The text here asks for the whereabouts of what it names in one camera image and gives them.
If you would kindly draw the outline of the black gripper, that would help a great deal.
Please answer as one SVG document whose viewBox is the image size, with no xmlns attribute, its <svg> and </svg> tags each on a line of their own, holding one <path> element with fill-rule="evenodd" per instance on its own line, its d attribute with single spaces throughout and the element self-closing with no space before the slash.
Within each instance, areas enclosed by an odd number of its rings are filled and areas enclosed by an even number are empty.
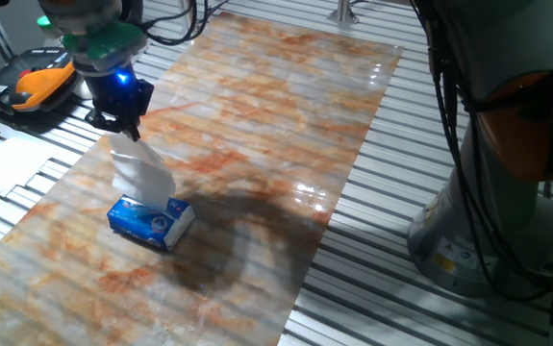
<svg viewBox="0 0 553 346">
<path fill-rule="evenodd" d="M 124 133 L 138 141 L 140 117 L 146 114 L 154 86 L 139 79 L 132 65 L 118 67 L 110 74 L 86 76 L 85 80 L 96 108 L 85 121 L 96 129 Z"/>
</svg>

